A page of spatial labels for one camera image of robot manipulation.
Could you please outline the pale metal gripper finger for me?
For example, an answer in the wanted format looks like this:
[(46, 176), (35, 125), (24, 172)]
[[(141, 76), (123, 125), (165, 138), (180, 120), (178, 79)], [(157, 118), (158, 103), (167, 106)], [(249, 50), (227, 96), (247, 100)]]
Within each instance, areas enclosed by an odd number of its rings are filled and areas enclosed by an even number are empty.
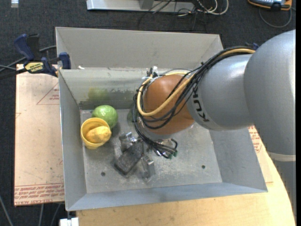
[(121, 143), (120, 148), (122, 152), (134, 151), (137, 139), (132, 135), (132, 132), (123, 133), (119, 136), (119, 140)]
[(145, 155), (142, 157), (142, 166), (143, 166), (142, 178), (147, 183), (156, 174), (154, 160), (151, 159), (149, 156)]

